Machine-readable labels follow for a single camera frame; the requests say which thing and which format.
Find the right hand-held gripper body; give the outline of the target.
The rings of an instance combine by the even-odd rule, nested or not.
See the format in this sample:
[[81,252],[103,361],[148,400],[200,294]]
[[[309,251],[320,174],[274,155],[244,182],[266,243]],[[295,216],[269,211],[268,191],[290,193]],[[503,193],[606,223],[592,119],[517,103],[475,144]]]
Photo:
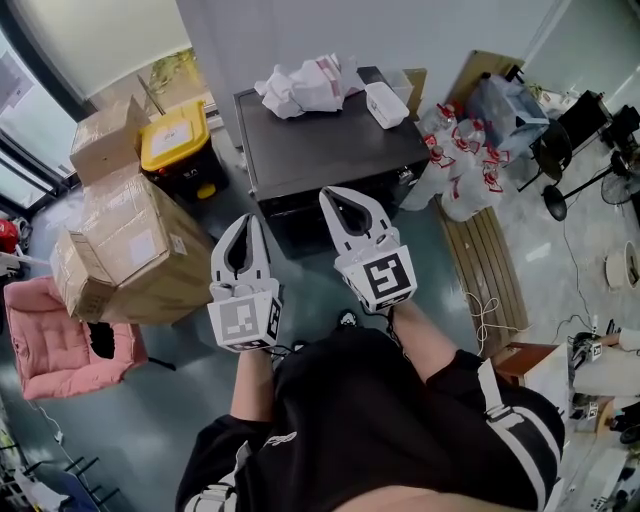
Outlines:
[[382,313],[413,296],[417,290],[415,271],[398,229],[361,237],[348,246],[334,266],[368,312]]

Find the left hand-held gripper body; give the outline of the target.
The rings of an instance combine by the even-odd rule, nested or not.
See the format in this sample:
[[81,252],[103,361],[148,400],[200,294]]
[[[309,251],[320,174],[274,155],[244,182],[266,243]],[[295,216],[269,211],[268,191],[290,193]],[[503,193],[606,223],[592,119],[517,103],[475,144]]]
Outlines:
[[213,283],[212,296],[207,309],[219,347],[234,353],[276,347],[283,309],[279,287]]

